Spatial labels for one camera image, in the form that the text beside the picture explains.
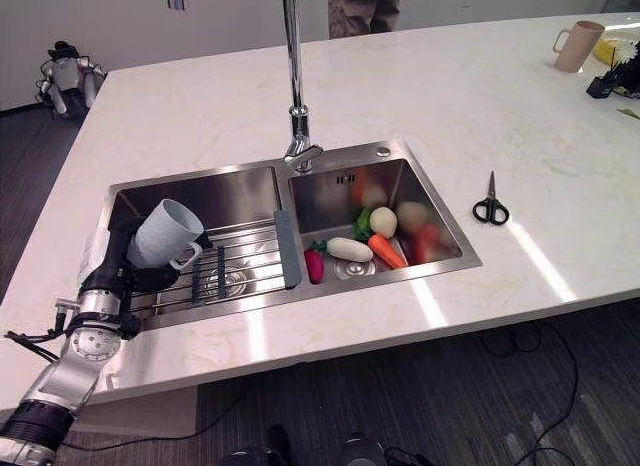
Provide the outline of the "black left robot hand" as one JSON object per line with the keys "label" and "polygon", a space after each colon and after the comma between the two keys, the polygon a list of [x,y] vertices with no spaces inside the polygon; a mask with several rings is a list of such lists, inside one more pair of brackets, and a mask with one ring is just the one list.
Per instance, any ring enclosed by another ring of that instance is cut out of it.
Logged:
{"label": "black left robot hand", "polygon": [[78,297],[91,291],[101,291],[127,302],[132,294],[156,293],[178,281],[180,273],[168,263],[142,268],[128,260],[130,242],[142,224],[139,218],[129,218],[108,230],[110,237],[104,259],[82,281]]}

